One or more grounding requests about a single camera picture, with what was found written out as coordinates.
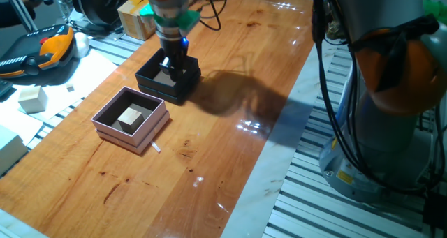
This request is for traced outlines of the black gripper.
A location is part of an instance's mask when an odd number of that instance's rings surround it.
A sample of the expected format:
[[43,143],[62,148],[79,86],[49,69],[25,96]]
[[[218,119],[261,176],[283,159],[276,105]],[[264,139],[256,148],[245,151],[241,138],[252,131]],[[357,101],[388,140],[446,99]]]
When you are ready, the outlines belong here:
[[173,61],[173,77],[183,76],[184,61],[187,56],[189,41],[186,37],[177,40],[161,39],[161,47],[166,55],[160,62],[159,67],[164,73],[169,73]]

